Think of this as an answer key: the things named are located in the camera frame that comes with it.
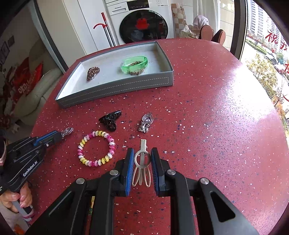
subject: washing machine door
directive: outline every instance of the washing machine door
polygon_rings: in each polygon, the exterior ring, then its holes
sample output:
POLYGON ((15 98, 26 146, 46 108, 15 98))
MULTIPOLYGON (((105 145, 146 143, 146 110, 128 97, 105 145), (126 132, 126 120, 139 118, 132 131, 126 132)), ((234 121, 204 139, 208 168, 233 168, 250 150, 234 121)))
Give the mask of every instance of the washing machine door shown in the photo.
POLYGON ((122 20, 119 34, 124 43, 164 39, 168 35, 168 25, 154 11, 137 10, 122 20))

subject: brown spiral hair tie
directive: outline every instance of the brown spiral hair tie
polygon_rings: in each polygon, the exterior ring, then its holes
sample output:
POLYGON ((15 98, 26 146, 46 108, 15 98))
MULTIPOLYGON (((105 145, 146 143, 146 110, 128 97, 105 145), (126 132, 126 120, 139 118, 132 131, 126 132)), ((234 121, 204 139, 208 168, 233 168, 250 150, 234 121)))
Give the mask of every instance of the brown spiral hair tie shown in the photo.
POLYGON ((98 73, 100 72, 100 68, 99 67, 92 67, 88 70, 87 72, 87 81, 90 81, 91 79, 93 79, 98 73))

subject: red table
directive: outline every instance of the red table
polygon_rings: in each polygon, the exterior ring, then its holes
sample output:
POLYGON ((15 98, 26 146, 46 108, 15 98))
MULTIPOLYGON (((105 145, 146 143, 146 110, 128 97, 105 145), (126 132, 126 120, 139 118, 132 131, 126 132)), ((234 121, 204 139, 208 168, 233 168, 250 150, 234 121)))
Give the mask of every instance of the red table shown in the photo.
MULTIPOLYGON (((217 43, 192 39, 159 43, 174 68, 172 87, 60 109, 55 98, 79 60, 61 79, 33 136, 69 126, 74 132, 48 151, 45 163, 31 177, 35 218, 78 177, 99 177, 125 157, 128 147, 139 150, 140 139, 146 138, 148 149, 157 147, 171 168, 192 179, 210 179, 260 234, 268 234, 288 203, 289 171, 283 127, 265 90, 246 66, 217 43), (114 158, 98 168, 84 166, 76 155, 79 141, 84 134, 105 129, 98 119, 119 109, 123 114, 112 134, 117 144, 114 158), (144 134, 138 131, 138 123, 148 112, 154 123, 144 134)), ((105 140, 93 140, 85 150, 88 159, 99 159, 108 146, 105 140)), ((116 235, 169 234, 169 198, 157 198, 153 185, 132 188, 128 198, 116 198, 115 203, 116 235)))

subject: blue gripper pad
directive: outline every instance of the blue gripper pad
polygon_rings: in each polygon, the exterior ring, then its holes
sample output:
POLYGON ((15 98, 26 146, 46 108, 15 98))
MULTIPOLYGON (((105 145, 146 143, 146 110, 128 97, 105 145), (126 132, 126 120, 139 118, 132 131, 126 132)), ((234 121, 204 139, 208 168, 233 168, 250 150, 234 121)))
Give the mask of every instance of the blue gripper pad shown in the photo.
POLYGON ((151 168, 153 170, 153 184, 157 196, 160 192, 166 191, 166 184, 164 180, 164 170, 159 157, 158 149, 152 148, 151 150, 151 168))
POLYGON ((127 176, 125 179, 125 195, 127 197, 129 195, 129 192, 130 192, 132 173, 133 173, 133 169, 134 169, 134 149, 133 148, 127 149, 124 169, 126 167, 127 167, 127 176))
POLYGON ((44 135, 44 136, 41 136, 40 138, 38 138, 38 139, 35 141, 35 143, 34 143, 33 145, 34 145, 34 146, 37 146, 40 141, 43 141, 44 139, 48 138, 49 136, 51 136, 51 135, 53 135, 53 134, 55 134, 55 133, 57 133, 57 131, 52 131, 52 132, 50 132, 50 133, 48 133, 48 134, 46 134, 46 135, 44 135))

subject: parked car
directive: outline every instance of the parked car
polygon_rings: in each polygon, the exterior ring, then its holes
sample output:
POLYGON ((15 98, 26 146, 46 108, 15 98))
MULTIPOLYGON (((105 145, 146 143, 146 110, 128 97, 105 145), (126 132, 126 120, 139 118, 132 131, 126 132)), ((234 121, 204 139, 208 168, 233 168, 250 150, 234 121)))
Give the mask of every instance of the parked car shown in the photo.
POLYGON ((265 58, 267 58, 268 60, 270 60, 270 62, 275 65, 277 64, 277 59, 273 56, 272 53, 268 53, 265 55, 265 58))
POLYGON ((277 70, 278 73, 283 74, 285 71, 285 66, 282 64, 274 65, 274 68, 277 70))

